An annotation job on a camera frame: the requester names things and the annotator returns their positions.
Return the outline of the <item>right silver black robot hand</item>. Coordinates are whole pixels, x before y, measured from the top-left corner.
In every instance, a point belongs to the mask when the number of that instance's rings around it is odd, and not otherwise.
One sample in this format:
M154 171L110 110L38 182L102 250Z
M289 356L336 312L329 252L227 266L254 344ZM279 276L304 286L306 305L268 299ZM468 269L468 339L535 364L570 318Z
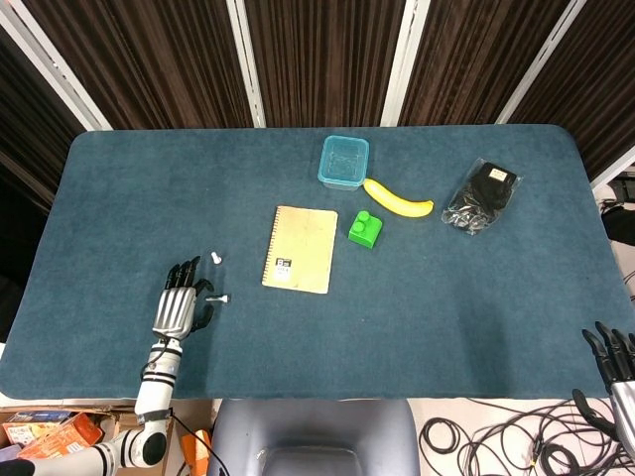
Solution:
M573 402L596 430L618 442L634 458L634 334L624 334L597 321L595 328L602 341L590 330L581 333L589 344L613 411L613 422L600 416L589 405L580 389L573 389Z

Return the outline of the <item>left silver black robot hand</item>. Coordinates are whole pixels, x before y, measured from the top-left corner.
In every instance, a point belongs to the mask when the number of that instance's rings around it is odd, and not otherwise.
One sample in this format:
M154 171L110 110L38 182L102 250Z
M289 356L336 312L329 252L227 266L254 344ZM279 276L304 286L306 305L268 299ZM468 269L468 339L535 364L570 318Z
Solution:
M214 307L206 304L195 315L196 299L202 291L213 291L212 283L201 278L194 281L200 256L172 266L160 295L153 333L160 339L183 341L191 333L207 327L214 314Z

